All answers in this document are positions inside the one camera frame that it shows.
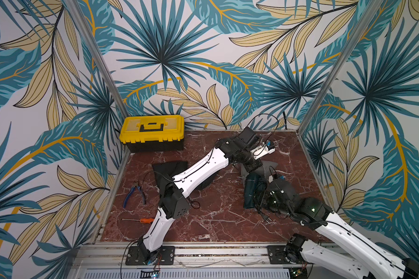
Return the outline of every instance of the screwdriver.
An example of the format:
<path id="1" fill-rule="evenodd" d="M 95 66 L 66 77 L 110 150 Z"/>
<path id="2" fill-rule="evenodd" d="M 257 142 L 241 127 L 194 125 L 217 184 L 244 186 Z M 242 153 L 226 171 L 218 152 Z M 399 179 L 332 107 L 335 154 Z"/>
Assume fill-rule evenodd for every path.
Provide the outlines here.
<path id="1" fill-rule="evenodd" d="M 122 219 L 123 221 L 140 221 L 141 224 L 152 224 L 154 218 Z"/>

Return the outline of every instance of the blue-handled pliers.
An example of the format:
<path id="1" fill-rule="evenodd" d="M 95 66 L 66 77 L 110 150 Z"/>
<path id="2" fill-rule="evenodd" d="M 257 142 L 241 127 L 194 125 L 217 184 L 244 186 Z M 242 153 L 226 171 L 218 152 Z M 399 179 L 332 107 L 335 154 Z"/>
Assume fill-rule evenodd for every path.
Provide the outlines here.
<path id="1" fill-rule="evenodd" d="M 143 198 L 143 204 L 146 204 L 146 197 L 145 197 L 145 195 L 143 193 L 143 190 L 141 189 L 141 186 L 139 186 L 139 183 L 138 182 L 135 182 L 134 186 L 130 189 L 129 193 L 127 194 L 126 198 L 124 199 L 124 202 L 123 202 L 123 208 L 124 209 L 125 209 L 125 207 L 127 205 L 128 199 L 134 193 L 135 188 L 137 188 L 138 191 L 140 191 L 141 197 Z"/>

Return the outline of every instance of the marble floor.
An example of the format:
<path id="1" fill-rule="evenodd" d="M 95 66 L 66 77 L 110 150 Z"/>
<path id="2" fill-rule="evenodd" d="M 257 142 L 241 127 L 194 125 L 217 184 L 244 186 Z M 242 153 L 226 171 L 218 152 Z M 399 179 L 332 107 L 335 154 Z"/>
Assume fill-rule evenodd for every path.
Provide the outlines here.
<path id="1" fill-rule="evenodd" d="M 151 164 L 182 160 L 188 161 L 188 166 L 191 166 L 211 150 L 217 139 L 235 133 L 238 132 L 186 131 L 183 151 L 131 154 L 101 241 L 130 241 L 149 229 L 149 224 L 122 219 L 155 217 L 157 209 L 153 205 L 158 204 L 159 194 Z M 267 137 L 269 133 L 258 134 Z M 284 175 L 302 197 L 323 199 L 296 133 L 277 131 L 270 140 L 275 142 L 276 151 L 262 159 L 277 162 L 277 172 Z M 127 193 L 134 182 L 141 183 L 143 177 L 143 190 L 153 205 L 143 205 L 140 193 L 135 191 L 124 209 L 122 205 Z M 244 209 L 243 179 L 233 165 L 220 170 L 209 187 L 202 191 L 194 190 L 190 198 L 200 203 L 200 209 L 190 208 L 186 215 L 176 220 L 166 234 L 165 241 L 285 242 L 294 233 L 305 235 L 315 242 L 321 239 L 317 233 L 289 218 L 281 220 L 271 214 L 273 222 L 266 225 L 254 209 Z"/>

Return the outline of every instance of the tropical leaf wallpaper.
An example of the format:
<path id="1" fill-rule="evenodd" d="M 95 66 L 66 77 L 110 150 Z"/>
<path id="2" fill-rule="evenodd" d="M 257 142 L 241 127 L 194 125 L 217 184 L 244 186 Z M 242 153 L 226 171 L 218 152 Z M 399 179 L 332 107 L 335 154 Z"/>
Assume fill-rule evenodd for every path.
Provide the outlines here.
<path id="1" fill-rule="evenodd" d="M 110 4 L 79 3 L 106 53 Z M 114 186 L 121 125 L 64 3 L 0 1 L 0 278 L 67 276 Z"/>
<path id="2" fill-rule="evenodd" d="M 327 199 L 343 219 L 419 262 L 419 1 L 397 1 L 380 23 L 388 4 L 302 137 Z M 371 36 L 376 25 L 381 32 Z"/>
<path id="3" fill-rule="evenodd" d="M 112 1 L 102 19 L 114 20 L 105 24 L 112 31 L 96 41 L 132 116 L 170 104 L 189 129 L 240 129 L 260 113 L 296 129 L 368 2 Z M 388 1 L 367 39 L 382 33 L 396 2 Z M 267 116 L 255 121 L 277 125 Z"/>

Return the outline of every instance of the yellow toolbox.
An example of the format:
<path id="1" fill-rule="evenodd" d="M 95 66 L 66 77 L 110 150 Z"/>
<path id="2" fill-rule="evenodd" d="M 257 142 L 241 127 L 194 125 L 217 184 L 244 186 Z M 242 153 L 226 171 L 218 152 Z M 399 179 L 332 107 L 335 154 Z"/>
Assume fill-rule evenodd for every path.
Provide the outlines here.
<path id="1" fill-rule="evenodd" d="M 183 150 L 184 118 L 180 115 L 128 117 L 120 141 L 131 153 Z"/>

